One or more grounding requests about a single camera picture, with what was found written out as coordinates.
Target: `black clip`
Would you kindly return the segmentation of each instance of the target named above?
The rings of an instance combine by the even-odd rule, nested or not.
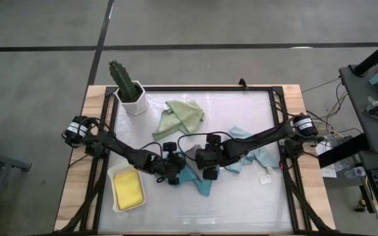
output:
[[[238,83],[239,85],[243,85],[243,90],[249,90],[249,87],[247,86],[247,83],[246,83],[246,81],[243,79],[243,78],[241,78],[240,80],[239,80],[239,83]]]

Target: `yellow sponge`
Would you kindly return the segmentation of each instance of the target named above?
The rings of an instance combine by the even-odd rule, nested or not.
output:
[[[117,174],[114,182],[117,204],[120,210],[127,210],[144,202],[141,181],[136,170]]]

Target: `potted plant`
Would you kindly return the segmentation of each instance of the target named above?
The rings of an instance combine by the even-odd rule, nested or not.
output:
[[[116,98],[122,103],[125,110],[133,115],[145,111],[147,99],[142,85],[138,81],[131,81],[126,69],[115,60],[109,62],[109,70],[118,86],[115,91]]]

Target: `green cloth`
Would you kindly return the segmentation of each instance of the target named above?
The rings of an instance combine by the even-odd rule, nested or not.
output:
[[[152,134],[155,141],[178,130],[184,134],[193,134],[199,127],[203,116],[202,108],[195,101],[188,103],[170,100],[166,102],[170,109],[161,113],[160,124]]]

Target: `white table surface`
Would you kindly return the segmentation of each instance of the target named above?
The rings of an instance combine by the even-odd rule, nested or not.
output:
[[[263,91],[147,91],[148,109],[137,116],[123,107],[117,110],[115,132],[126,144],[140,148],[153,142],[163,104],[168,100],[195,100],[204,110],[205,119],[199,132],[228,131],[238,126],[254,134],[274,126],[268,92]],[[182,133],[176,132],[162,140],[176,142]],[[194,144],[205,144],[205,136],[183,138],[186,151]],[[266,146],[279,160],[276,143]],[[159,152],[157,146],[147,149]],[[109,168],[126,163],[111,153]],[[146,203],[124,213],[112,210],[113,195],[110,179],[106,180],[100,214],[99,233],[252,233],[291,232],[291,220],[285,193],[284,179],[279,170],[271,175],[272,183],[262,185],[260,176],[266,169],[254,161],[239,174],[220,170],[218,180],[205,197],[192,182],[179,187],[167,181],[157,184],[156,177],[142,173]]]

